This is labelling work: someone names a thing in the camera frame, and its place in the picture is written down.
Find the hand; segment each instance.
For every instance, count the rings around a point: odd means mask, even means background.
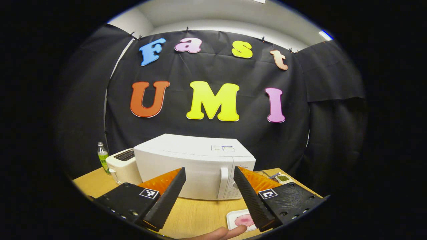
[[[182,238],[181,240],[226,240],[233,237],[237,237],[240,234],[244,233],[248,227],[245,225],[240,225],[232,230],[228,230],[224,227],[220,227],[217,230],[206,233],[197,237],[188,237]]]

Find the pink food item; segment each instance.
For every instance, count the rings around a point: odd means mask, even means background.
[[[251,217],[250,214],[245,214],[245,215],[242,215],[242,216],[238,217],[234,221],[234,223],[236,224],[236,226],[245,225],[247,227],[252,226],[252,225],[255,224],[254,221],[252,220],[252,217]]]

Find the white microwave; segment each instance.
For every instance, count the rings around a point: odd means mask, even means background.
[[[253,170],[254,156],[237,139],[163,134],[134,147],[142,181],[185,167],[179,197],[203,200],[242,197],[233,180],[236,166]]]

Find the green object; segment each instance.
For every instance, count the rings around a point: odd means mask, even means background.
[[[106,161],[108,157],[108,152],[104,148],[104,144],[102,142],[98,142],[98,157],[99,157],[99,160],[101,161],[102,167],[104,168],[105,172],[108,175],[111,175],[111,172],[108,170],[108,165]]]
[[[289,180],[289,178],[287,178],[286,176],[277,176],[276,178],[278,178],[280,181],[287,181],[287,180]]]

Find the table surface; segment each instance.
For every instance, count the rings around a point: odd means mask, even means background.
[[[264,170],[264,172],[270,176],[278,172],[288,175],[280,168]],[[296,184],[319,196],[295,180],[292,176],[290,177]],[[102,167],[74,179],[73,182],[83,194],[90,195],[94,198],[100,197],[118,186],[113,180],[113,177],[107,175]],[[227,213],[247,208],[243,198],[211,201],[178,197],[164,227],[159,233],[173,238],[184,238],[212,232],[221,226],[228,229],[226,219]],[[261,234],[260,231],[255,229],[232,239],[245,239],[259,234]]]

